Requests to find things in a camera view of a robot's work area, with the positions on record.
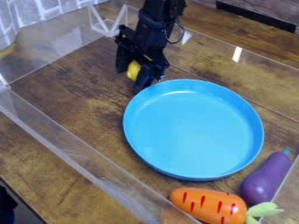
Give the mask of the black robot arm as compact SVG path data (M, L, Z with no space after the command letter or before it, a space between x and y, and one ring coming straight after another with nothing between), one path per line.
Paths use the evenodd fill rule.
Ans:
M178 21L186 4L184 0L144 0L144 6L137 12L137 25L132 30L125 25L118 26L116 36L116 71L126 72L134 81L134 89L141 91L148 88L153 80L164 77L169 67L164 57L166 44L170 41L173 25L184 27Z

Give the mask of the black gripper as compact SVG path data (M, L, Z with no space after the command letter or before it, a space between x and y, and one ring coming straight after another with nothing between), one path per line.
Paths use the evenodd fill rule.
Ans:
M140 64L134 66L134 89L141 91L164 77L169 67L164 48L170 35L170 15L166 10L140 10L137 18L133 30L124 24L118 26L116 71L122 73L132 60Z

